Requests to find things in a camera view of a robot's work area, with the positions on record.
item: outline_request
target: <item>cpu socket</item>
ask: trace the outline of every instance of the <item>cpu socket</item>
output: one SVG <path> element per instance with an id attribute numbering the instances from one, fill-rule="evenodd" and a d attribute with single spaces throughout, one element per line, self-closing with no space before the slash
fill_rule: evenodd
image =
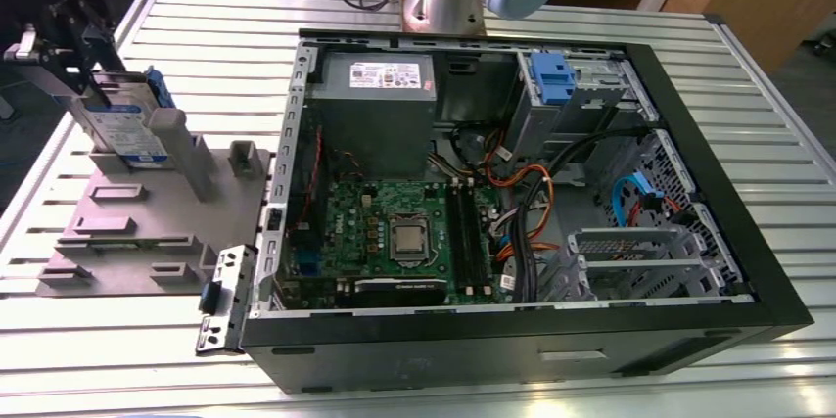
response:
<path id="1" fill-rule="evenodd" d="M 429 226 L 421 214 L 389 218 L 389 258 L 405 268 L 429 261 Z"/>

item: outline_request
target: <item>blue drive bay latch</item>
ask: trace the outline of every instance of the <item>blue drive bay latch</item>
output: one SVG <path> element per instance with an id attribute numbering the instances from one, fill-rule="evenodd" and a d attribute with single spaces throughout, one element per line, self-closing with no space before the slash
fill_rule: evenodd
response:
<path id="1" fill-rule="evenodd" d="M 557 53 L 531 53 L 531 78 L 543 105 L 565 105 L 574 92 L 574 70 Z"/>

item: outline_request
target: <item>side panel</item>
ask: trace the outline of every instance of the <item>side panel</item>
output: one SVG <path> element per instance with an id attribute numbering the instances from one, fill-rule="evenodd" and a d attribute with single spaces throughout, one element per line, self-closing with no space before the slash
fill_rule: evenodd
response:
<path id="1" fill-rule="evenodd" d="M 727 348 L 745 333 L 659 330 L 441 341 L 247 348 L 285 393 L 554 382 L 662 374 Z"/>

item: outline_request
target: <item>blue hard drive label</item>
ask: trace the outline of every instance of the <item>blue hard drive label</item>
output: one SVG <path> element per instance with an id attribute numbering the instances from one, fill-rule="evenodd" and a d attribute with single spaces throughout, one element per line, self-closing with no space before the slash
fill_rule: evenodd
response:
<path id="1" fill-rule="evenodd" d="M 167 160 L 159 139 L 145 127 L 142 108 L 113 104 L 110 107 L 86 106 L 95 131 L 113 152 L 135 167 L 155 167 Z"/>

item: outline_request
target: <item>ram slot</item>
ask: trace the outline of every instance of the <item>ram slot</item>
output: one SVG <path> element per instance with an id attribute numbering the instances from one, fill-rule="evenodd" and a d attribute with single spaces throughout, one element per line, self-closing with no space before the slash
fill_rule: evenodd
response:
<path id="1" fill-rule="evenodd" d="M 465 232 L 461 220 L 461 188 L 446 186 L 446 232 L 453 256 L 453 276 L 455 289 L 461 292 L 473 291 L 473 281 L 469 274 L 467 249 L 465 247 Z"/>
<path id="2" fill-rule="evenodd" d="M 471 285 L 481 288 L 479 291 L 482 291 L 487 286 L 487 283 L 483 269 L 482 237 L 479 235 L 479 210 L 473 196 L 473 187 L 462 188 L 459 193 L 459 202 L 467 254 L 466 264 L 469 265 L 470 281 Z"/>

